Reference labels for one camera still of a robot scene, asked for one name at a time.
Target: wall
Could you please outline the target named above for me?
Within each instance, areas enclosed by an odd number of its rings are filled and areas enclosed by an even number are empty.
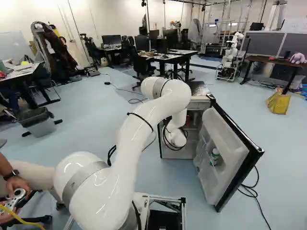
[[[31,24],[34,21],[53,23],[58,28],[60,34],[68,38],[65,24],[59,12],[56,0],[0,0],[1,8],[5,9],[0,14],[0,32],[22,31],[26,42],[33,40]],[[76,43],[68,43],[71,54],[78,63],[86,63],[86,57],[82,53],[81,43],[75,34]]]
[[[87,33],[98,44],[102,42],[102,35],[138,35],[142,18],[146,12],[146,7],[141,6],[141,0],[70,0],[70,3],[79,31]],[[161,30],[160,34],[162,34],[163,2],[162,0],[148,0],[148,6],[150,29],[155,29],[156,24],[156,28]],[[182,6],[184,6],[182,26],[188,28],[191,5],[167,0],[165,4],[166,28],[170,27],[170,21],[181,19]]]
[[[247,29],[250,27],[252,22],[258,22],[260,20],[261,12],[262,12],[261,10],[262,0],[253,0],[250,11],[249,11],[249,15],[248,15],[249,3],[250,3],[250,0],[232,2],[231,8],[230,8],[230,19],[239,20],[240,13],[241,13],[241,5],[242,5],[241,20],[245,21],[248,16]],[[266,4],[263,18],[262,18],[262,22],[264,24],[266,24],[267,20],[269,19],[269,14],[272,8],[272,4],[273,4],[273,0],[267,0],[267,4]],[[226,5],[224,9],[224,16],[222,18],[223,6],[224,4],[207,6],[206,11],[205,11],[205,22],[214,22],[215,19],[219,19],[219,21],[227,20],[228,12],[229,12],[229,4]],[[199,12],[199,7],[194,6],[193,7],[193,18],[195,17],[198,18],[198,15],[199,15],[198,12]],[[285,18],[307,16],[307,1],[306,0],[288,0],[286,12],[284,15],[285,15]],[[203,21],[202,12],[200,12],[199,20],[202,23]]]
[[[75,42],[68,43],[68,47],[78,63],[85,64],[87,58],[83,46],[79,40],[78,31],[67,0],[0,0],[3,9],[0,14],[0,32],[22,31],[26,41],[32,40],[30,25],[34,21],[51,22],[56,25],[59,33]],[[169,22],[180,20],[182,14],[182,28],[188,28],[191,21],[191,4],[165,0],[166,28]],[[242,0],[242,19],[248,13],[250,0]],[[268,0],[264,12],[263,22],[267,22],[272,1]],[[132,35],[139,33],[145,8],[141,6],[141,0],[70,0],[76,24],[80,33],[86,33],[94,38],[100,45],[101,35]],[[257,22],[261,10],[262,0],[253,0],[248,21]],[[241,2],[233,2],[230,11],[230,19],[238,20],[240,16]],[[150,29],[162,29],[164,26],[164,6],[162,0],[148,0]],[[225,8],[224,20],[227,18],[228,7]],[[222,20],[223,4],[206,7],[205,21],[208,19]],[[288,0],[285,17],[300,17],[307,15],[306,0]],[[202,23],[203,12],[201,7],[195,5],[192,10],[192,18],[199,18]]]

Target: bottle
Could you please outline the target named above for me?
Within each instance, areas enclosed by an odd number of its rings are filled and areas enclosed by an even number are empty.
[[[211,153],[210,165],[215,166],[218,163],[219,159],[220,159],[220,152],[217,148],[214,148]]]
[[[3,61],[0,59],[0,71],[9,73],[8,69],[5,67]]]

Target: wristwatch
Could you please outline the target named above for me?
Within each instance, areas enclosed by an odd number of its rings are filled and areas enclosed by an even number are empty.
[[[13,176],[18,176],[19,175],[19,171],[17,169],[13,169],[12,172],[6,176],[3,177],[3,179],[5,181],[9,180],[11,177]]]

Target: open fridge door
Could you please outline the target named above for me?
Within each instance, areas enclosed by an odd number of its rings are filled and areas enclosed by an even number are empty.
[[[213,95],[207,96],[211,107],[202,115],[193,163],[207,202],[220,212],[264,151],[217,104]]]

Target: light blue floor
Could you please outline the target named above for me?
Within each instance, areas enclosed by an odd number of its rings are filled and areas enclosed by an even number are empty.
[[[197,80],[203,80],[217,98],[220,106],[240,125],[256,144],[265,149],[257,167],[260,181],[256,188],[263,212],[273,230],[305,230],[307,228],[307,103],[294,95],[287,115],[272,114],[265,100],[273,90],[237,82],[214,79],[215,71],[192,67]],[[130,75],[115,69],[103,68],[100,75],[58,87],[62,101],[48,109],[56,119],[63,119],[55,133],[43,138],[22,138],[23,128],[12,127],[0,132],[8,139],[1,150],[8,159],[24,160],[56,166],[65,156],[75,151],[89,151],[101,159],[116,142],[116,133],[137,104],[127,103],[135,95],[119,94],[119,88],[135,83]],[[136,191],[162,196],[187,198],[189,230],[265,230],[264,220],[256,202],[236,192],[221,213],[206,203],[201,184],[192,161],[162,160],[155,141],[141,156],[138,166]],[[253,171],[246,184],[253,184]],[[52,214],[54,230],[64,227],[68,214],[57,212],[48,193],[36,195],[22,216]]]

